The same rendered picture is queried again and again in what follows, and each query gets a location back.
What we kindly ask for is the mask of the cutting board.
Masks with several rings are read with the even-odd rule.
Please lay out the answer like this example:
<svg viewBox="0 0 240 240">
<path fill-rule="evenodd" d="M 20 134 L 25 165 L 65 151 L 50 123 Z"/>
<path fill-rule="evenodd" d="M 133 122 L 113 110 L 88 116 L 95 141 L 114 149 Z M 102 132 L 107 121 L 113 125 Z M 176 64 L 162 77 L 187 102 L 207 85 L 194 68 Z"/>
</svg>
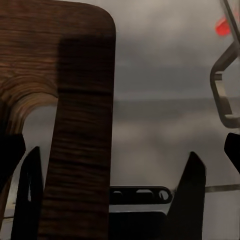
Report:
<svg viewBox="0 0 240 240">
<path fill-rule="evenodd" d="M 36 240 L 108 240 L 115 56 L 103 8 L 0 0 L 0 138 L 20 98 L 58 97 Z"/>
</svg>

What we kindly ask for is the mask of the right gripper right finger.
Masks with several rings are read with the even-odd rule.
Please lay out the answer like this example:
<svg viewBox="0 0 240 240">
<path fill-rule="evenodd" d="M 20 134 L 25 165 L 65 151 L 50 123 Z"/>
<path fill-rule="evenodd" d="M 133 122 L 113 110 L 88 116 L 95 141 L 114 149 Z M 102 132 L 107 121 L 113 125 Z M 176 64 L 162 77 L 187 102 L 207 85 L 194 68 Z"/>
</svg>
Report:
<svg viewBox="0 0 240 240">
<path fill-rule="evenodd" d="M 240 173 L 240 135 L 229 133 L 227 135 L 224 151 Z"/>
</svg>

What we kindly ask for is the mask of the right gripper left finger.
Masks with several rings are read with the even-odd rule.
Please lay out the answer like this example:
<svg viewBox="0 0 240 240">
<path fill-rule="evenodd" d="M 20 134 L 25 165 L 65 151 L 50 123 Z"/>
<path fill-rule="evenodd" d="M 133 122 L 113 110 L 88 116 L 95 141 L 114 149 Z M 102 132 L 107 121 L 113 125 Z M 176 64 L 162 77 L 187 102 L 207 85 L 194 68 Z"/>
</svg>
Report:
<svg viewBox="0 0 240 240">
<path fill-rule="evenodd" d="M 22 133 L 0 138 L 0 193 L 26 152 Z"/>
</svg>

